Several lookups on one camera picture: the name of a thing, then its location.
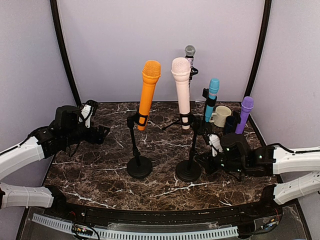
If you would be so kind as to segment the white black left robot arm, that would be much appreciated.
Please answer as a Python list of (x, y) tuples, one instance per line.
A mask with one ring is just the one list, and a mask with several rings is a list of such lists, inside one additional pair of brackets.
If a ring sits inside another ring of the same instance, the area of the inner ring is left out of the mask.
[[(0, 153), (0, 178), (4, 179), (17, 170), (81, 142), (103, 144), (110, 128), (92, 126), (91, 117), (97, 111), (98, 103), (88, 100), (83, 106), (64, 105), (58, 107), (55, 119), (48, 126), (33, 130), (25, 140)], [(66, 197), (55, 186), (26, 187), (0, 184), (0, 207), (42, 207), (51, 208), (60, 218), (71, 213), (65, 203)]]

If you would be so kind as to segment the orange microphone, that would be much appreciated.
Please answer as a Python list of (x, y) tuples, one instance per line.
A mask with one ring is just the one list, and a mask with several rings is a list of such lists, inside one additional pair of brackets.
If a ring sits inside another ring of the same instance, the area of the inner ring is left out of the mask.
[(153, 96), (156, 88), (156, 84), (161, 77), (161, 64), (156, 60), (148, 60), (142, 70), (142, 91), (139, 104), (138, 113), (139, 117), (137, 129), (144, 131), (147, 126), (147, 121), (152, 106)]

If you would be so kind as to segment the pink microphone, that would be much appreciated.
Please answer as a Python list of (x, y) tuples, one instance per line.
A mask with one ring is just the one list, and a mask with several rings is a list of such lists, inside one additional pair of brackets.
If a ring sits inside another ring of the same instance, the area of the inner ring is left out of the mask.
[(171, 73), (175, 80), (181, 125), (184, 130), (190, 128), (188, 115), (190, 110), (189, 77), (191, 67), (184, 57), (177, 57), (172, 61)]

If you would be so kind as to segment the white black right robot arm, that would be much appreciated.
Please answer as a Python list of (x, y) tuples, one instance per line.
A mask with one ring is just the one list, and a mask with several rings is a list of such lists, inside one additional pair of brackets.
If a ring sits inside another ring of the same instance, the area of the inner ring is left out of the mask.
[(240, 177), (271, 177), (291, 172), (307, 172), (306, 175), (285, 183), (267, 186), (263, 193), (269, 197), (255, 205), (255, 213), (266, 217), (275, 208), (293, 199), (319, 192), (320, 190), (320, 148), (287, 148), (272, 143), (251, 149), (243, 134), (234, 132), (223, 136), (212, 131), (209, 123), (197, 130), (211, 147), (206, 153), (195, 156), (207, 174), (224, 171), (238, 173)]

